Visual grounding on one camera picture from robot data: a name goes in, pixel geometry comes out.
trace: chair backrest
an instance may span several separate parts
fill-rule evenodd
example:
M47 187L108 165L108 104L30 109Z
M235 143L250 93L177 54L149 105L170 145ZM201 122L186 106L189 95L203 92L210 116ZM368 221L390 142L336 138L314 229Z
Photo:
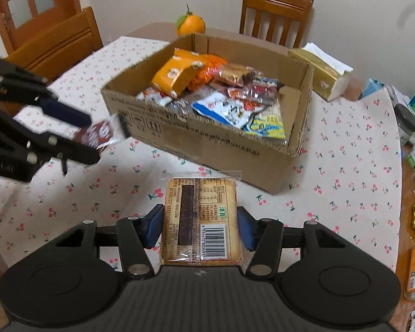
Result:
M270 14L270 23L266 35L266 41L272 41L277 17L283 16L285 17L285 20L279 44L283 46L286 45L292 20L295 20L300 22L300 26L298 28L297 37L295 38L293 47L299 47L313 3L314 0L243 0L240 33L244 33L246 11L248 8L251 8L256 10L252 37L258 37L260 32L261 13L265 11Z
M91 7L41 31L6 60L52 82L103 47Z

